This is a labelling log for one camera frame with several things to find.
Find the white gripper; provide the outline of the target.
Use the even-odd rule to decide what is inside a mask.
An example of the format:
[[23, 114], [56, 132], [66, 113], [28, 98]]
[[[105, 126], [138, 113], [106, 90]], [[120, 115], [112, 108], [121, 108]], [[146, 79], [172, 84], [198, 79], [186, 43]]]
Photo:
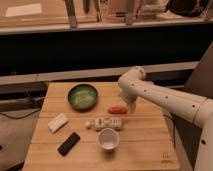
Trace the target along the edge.
[[134, 96], [134, 95], [128, 94], [123, 90], [120, 91], [119, 96], [126, 103], [127, 108], [128, 108], [128, 112], [130, 114], [133, 114], [135, 112], [135, 109], [136, 109], [137, 97]]

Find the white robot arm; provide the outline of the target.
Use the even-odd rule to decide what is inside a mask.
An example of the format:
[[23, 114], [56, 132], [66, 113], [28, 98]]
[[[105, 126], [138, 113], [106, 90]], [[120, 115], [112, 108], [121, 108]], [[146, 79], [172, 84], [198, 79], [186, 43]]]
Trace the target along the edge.
[[145, 81], [146, 72], [134, 66], [118, 79], [120, 96], [131, 104], [144, 98], [202, 129], [194, 171], [213, 171], [213, 99]]

